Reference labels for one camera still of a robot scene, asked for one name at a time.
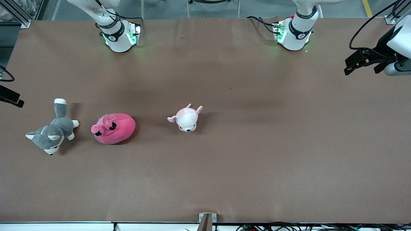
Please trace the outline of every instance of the metal bracket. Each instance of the metal bracket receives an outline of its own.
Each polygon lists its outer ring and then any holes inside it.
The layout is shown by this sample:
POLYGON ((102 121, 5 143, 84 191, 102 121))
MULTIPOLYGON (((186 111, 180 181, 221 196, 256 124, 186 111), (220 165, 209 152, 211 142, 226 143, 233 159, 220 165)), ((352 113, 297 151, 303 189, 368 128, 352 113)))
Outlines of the metal bracket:
POLYGON ((22 29, 27 29, 27 28, 30 27, 30 24, 31 24, 31 20, 28 21, 28 24, 27 24, 27 25, 22 24, 20 28, 22 28, 22 29))
MULTIPOLYGON (((199 222, 201 222, 201 219, 204 217, 206 213, 199 213, 199 222)), ((211 214, 211 218, 213 223, 217 222, 217 213, 210 213, 211 214)))
POLYGON ((387 25, 395 25, 395 18, 392 15, 385 15, 384 19, 386 20, 387 25))
POLYGON ((213 222, 217 222, 217 213, 200 213, 200 224, 197 231, 212 231, 213 222))
POLYGON ((26 11, 24 11, 15 1, 0 0, 0 6, 13 15, 22 25, 21 28, 28 28, 30 20, 32 19, 26 11))

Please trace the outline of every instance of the pig ear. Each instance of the pig ear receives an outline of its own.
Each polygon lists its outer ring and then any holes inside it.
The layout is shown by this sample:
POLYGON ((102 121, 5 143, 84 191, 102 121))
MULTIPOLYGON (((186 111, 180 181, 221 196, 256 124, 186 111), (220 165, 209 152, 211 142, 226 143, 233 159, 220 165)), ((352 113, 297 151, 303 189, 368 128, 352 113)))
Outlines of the pig ear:
POLYGON ((32 140, 34 138, 34 135, 35 135, 34 132, 29 132, 26 134, 26 137, 32 140))
POLYGON ((203 109, 203 106, 199 106, 199 108, 196 111, 196 114, 200 114, 200 111, 203 109))
POLYGON ((168 117, 167 119, 169 120, 170 123, 174 123, 174 122, 175 122, 175 118, 176 118, 176 116, 168 117))
POLYGON ((50 140, 58 140, 60 136, 48 136, 50 140))
POLYGON ((98 126, 97 124, 91 126, 91 133, 97 133, 100 130, 100 126, 98 126))

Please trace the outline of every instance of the pink round plush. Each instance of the pink round plush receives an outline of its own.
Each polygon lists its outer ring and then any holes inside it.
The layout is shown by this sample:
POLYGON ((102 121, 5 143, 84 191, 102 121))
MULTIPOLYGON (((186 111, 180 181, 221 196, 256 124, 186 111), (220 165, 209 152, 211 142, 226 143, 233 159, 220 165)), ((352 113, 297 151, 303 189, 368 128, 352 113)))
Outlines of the pink round plush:
POLYGON ((131 116, 113 113, 101 117, 91 132, 100 143, 115 144, 129 138, 135 128, 136 122, 131 116))

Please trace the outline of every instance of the black cable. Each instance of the black cable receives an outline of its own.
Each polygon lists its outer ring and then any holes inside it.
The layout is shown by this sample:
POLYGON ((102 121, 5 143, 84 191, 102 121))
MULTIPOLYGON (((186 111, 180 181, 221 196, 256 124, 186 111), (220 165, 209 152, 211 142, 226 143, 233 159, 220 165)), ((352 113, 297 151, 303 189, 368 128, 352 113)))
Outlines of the black cable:
POLYGON ((310 226, 309 231, 312 231, 316 225, 321 225, 321 227, 323 228, 319 231, 352 231, 352 229, 347 229, 347 228, 338 227, 332 224, 322 224, 322 223, 313 224, 312 226, 310 226))
POLYGON ((377 55, 380 55, 380 56, 382 56, 382 57, 384 57, 384 58, 386 58, 386 59, 391 59, 390 57, 387 57, 387 56, 385 56, 385 55, 383 55, 383 54, 381 54, 381 53, 379 53, 379 52, 377 52, 377 51, 375 51, 374 49, 371 49, 371 48, 367 48, 367 47, 353 47, 353 41, 354 41, 355 37, 357 37, 357 35, 360 33, 360 31, 361 31, 371 20, 373 20, 375 17, 377 17, 377 16, 378 16, 379 14, 381 14, 382 12, 388 10, 390 7, 394 6, 394 5, 395 5, 397 2, 399 2, 399 1, 401 1, 401 0, 397 0, 396 2, 391 3, 389 6, 387 6, 387 7, 384 8, 384 9, 382 9, 380 12, 376 13, 373 17, 369 18, 369 19, 357 30, 357 32, 356 32, 356 33, 354 34, 354 36, 351 38, 350 45, 349 45, 350 49, 351 49, 351 50, 365 49, 365 50, 367 50, 367 51, 371 51, 371 52, 373 52, 373 53, 375 53, 375 54, 377 54, 377 55))
POLYGON ((393 14, 393 17, 394 18, 399 18, 399 16, 397 15, 397 13, 395 12, 395 10, 397 10, 398 9, 398 7, 399 7, 399 1, 396 1, 395 2, 395 4, 394 4, 394 7, 393 7, 393 10, 391 11, 391 13, 393 14))
POLYGON ((405 227, 405 226, 411 226, 411 223, 405 224, 405 225, 401 225, 400 227, 405 227))
POLYGON ((297 226, 299 228, 299 231, 302 231, 301 228, 298 225, 292 224, 292 223, 287 223, 287 222, 276 222, 276 224, 282 224, 284 227, 290 227, 293 231, 297 231, 294 226, 297 226))
POLYGON ((97 2, 98 5, 100 5, 103 9, 106 10, 107 13, 115 15, 115 16, 119 16, 120 18, 124 18, 124 19, 140 19, 141 20, 141 24, 143 24, 143 18, 141 17, 135 17, 135 18, 130 18, 130 17, 125 17, 125 16, 121 16, 119 15, 117 12, 115 14, 111 13, 110 11, 108 11, 105 7, 103 7, 102 3, 99 0, 95 0, 97 2))
POLYGON ((410 5, 410 4, 411 4, 411 1, 408 2, 401 10, 399 10, 399 12, 398 12, 397 14, 399 14, 399 13, 401 13, 403 10, 405 10, 405 9, 407 8, 407 6, 410 5))
POLYGON ((13 82, 15 80, 14 76, 9 71, 7 71, 4 66, 0 65, 0 69, 5 71, 11 77, 11 79, 0 79, 0 82, 13 82))
POLYGON ((280 34, 279 32, 275 32, 275 31, 270 30, 270 29, 268 28, 268 25, 269 25, 269 26, 272 26, 272 24, 269 24, 269 23, 267 23, 267 22, 264 22, 261 17, 258 17, 258 18, 257 18, 257 17, 254 17, 254 16, 248 16, 247 18, 255 19, 255 20, 257 20, 258 22, 262 23, 262 24, 266 27, 266 29, 267 29, 268 31, 270 31, 271 33, 273 33, 273 34, 276 34, 276 35, 279 35, 279 34, 280 34))
POLYGON ((270 225, 271 225, 271 226, 279 226, 279 228, 276 229, 276 230, 274 230, 274 231, 279 231, 279 230, 282 229, 282 228, 285 228, 285 229, 287 229, 288 231, 291 231, 287 226, 285 226, 285 225, 282 224, 281 222, 273 222, 273 223, 270 223, 270 225))
POLYGON ((271 229, 270 226, 263 226, 263 227, 265 228, 266 231, 272 231, 272 229, 271 229))

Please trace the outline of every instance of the black mount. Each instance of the black mount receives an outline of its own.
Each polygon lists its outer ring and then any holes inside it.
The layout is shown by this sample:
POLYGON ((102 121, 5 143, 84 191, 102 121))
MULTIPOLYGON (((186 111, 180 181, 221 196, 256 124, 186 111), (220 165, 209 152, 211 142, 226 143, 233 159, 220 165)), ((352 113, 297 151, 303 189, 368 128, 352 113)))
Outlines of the black mount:
POLYGON ((20 94, 0 85, 0 101, 22 108, 24 101, 20 100, 20 94))
POLYGON ((360 67, 366 67, 376 63, 379 64, 374 67, 374 72, 378 74, 390 63, 407 60, 406 57, 398 54, 396 51, 387 46, 387 42, 393 37, 393 34, 394 27, 383 35, 378 40, 377 45, 373 48, 374 51, 382 54, 383 56, 371 51, 369 48, 361 47, 357 49, 345 60, 345 64, 347 66, 344 69, 345 75, 351 74, 354 70, 360 67))

